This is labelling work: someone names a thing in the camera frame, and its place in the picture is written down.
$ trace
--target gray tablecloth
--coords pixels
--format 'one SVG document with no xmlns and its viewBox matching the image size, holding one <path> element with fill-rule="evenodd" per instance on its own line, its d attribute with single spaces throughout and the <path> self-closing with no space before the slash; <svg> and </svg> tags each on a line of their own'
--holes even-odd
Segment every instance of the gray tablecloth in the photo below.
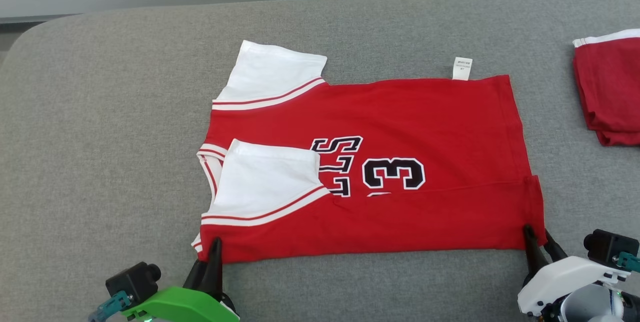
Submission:
<svg viewBox="0 0 640 322">
<path fill-rule="evenodd" d="M 272 1 L 37 26 L 0 69 L 0 320 L 83 320 L 140 260 L 182 284 L 210 200 L 195 152 L 242 39 L 326 55 L 335 84 L 450 77 L 455 57 L 472 78 L 510 74 L 558 242 L 585 256 L 595 228 L 640 237 L 640 149 L 586 130 L 571 67 L 573 39 L 638 27 L 638 0 Z M 329 255 L 227 265 L 224 284 L 243 320 L 513 321 L 525 263 Z M 622 287 L 640 294 L 640 277 Z"/>
</svg>

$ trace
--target white sleeve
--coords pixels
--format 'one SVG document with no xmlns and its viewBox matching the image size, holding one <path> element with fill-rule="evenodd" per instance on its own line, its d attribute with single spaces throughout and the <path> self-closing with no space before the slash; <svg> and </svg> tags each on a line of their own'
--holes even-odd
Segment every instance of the white sleeve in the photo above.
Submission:
<svg viewBox="0 0 640 322">
<path fill-rule="evenodd" d="M 278 96 L 320 77 L 326 63 L 322 55 L 244 41 L 229 81 L 216 100 Z"/>
</svg>

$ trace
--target floor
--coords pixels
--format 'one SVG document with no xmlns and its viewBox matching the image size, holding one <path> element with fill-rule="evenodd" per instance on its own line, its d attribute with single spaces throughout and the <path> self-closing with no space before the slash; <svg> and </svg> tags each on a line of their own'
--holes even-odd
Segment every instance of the floor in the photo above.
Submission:
<svg viewBox="0 0 640 322">
<path fill-rule="evenodd" d="M 30 28 L 39 23 L 16 23 L 11 25 L 0 25 L 0 66 L 7 57 L 9 48 L 14 44 L 16 39 Z"/>
</svg>

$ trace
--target clothing label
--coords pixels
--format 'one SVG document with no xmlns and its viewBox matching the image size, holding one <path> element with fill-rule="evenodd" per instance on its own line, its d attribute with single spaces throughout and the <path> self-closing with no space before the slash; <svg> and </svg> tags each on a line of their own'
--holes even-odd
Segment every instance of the clothing label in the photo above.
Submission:
<svg viewBox="0 0 640 322">
<path fill-rule="evenodd" d="M 469 80 L 473 59 L 456 57 L 453 62 L 453 79 Z"/>
</svg>

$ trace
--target folded red garment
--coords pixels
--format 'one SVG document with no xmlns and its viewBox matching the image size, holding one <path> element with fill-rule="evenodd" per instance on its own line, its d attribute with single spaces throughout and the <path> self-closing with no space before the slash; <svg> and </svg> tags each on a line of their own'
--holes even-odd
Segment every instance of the folded red garment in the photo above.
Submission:
<svg viewBox="0 0 640 322">
<path fill-rule="evenodd" d="M 576 39 L 584 119 L 603 146 L 640 145 L 640 29 Z"/>
</svg>

